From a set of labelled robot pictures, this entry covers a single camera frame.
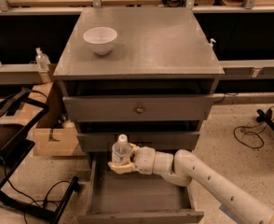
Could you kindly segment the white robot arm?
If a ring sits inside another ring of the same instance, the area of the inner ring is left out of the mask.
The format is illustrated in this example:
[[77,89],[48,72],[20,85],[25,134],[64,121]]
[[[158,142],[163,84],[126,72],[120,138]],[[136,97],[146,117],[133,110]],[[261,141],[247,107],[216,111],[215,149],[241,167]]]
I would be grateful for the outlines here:
[[117,174],[138,172],[160,175],[166,181],[186,187],[194,179],[217,199],[241,224],[274,224],[274,210],[219,175],[193,153],[180,149],[174,155],[132,143],[112,146],[108,162]]

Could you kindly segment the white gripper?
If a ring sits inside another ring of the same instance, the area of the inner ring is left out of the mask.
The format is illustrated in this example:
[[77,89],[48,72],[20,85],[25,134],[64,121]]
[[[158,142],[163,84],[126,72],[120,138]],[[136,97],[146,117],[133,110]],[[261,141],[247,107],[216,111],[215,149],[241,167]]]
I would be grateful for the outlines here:
[[133,143],[130,143],[130,146],[130,154],[135,154],[134,164],[130,162],[125,165],[116,165],[109,161],[108,166],[110,169],[119,175],[131,173],[135,170],[140,174],[151,175],[154,169],[156,151],[151,147],[139,147]]

